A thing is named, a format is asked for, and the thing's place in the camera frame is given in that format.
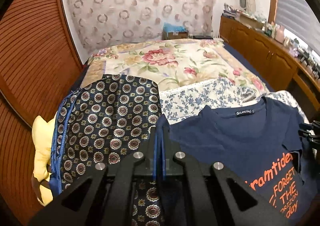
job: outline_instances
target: cabinet door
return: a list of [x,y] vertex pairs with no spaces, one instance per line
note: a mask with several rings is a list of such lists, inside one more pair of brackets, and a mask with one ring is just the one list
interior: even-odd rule
[[230,33],[231,33],[232,20],[221,17],[220,22],[220,37],[227,43],[229,43]]
[[238,24],[231,28],[231,34],[229,39],[229,45],[249,60],[248,44],[250,42],[250,30]]
[[271,53],[267,80],[276,91],[286,90],[295,73],[296,66],[288,58],[284,52],[275,50]]
[[270,44],[262,36],[255,36],[251,40],[252,45],[248,45],[251,50],[247,60],[259,72],[259,74],[268,80],[268,64],[270,59]]

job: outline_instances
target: wooden dresser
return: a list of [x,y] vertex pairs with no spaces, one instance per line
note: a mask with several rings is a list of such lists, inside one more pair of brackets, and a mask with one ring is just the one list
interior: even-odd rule
[[289,91],[310,121],[319,117],[320,83],[282,44],[223,16],[220,37],[241,53],[275,91]]

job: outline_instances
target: floral bedspread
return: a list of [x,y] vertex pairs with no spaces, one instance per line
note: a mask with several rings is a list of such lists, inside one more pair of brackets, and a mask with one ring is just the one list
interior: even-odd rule
[[122,44],[101,49],[90,58],[82,86],[103,74],[126,74],[150,79],[160,91],[224,77],[256,95],[269,92],[265,84],[223,45],[220,39],[176,39]]

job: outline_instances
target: navy t-shirt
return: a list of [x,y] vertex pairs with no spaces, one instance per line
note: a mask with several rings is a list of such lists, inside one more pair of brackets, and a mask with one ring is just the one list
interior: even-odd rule
[[295,224],[317,193],[300,123],[296,108],[263,97],[247,107],[206,106],[171,125],[170,139],[200,162],[222,162]]

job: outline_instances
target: pillow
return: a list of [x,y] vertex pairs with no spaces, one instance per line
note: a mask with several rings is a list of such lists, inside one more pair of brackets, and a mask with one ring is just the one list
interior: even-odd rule
[[49,122],[46,122],[41,116],[37,116],[32,125],[32,140],[36,153],[31,181],[38,201],[44,206],[52,201],[52,193],[48,183],[50,173],[47,170],[47,164],[50,165],[54,124],[55,116]]

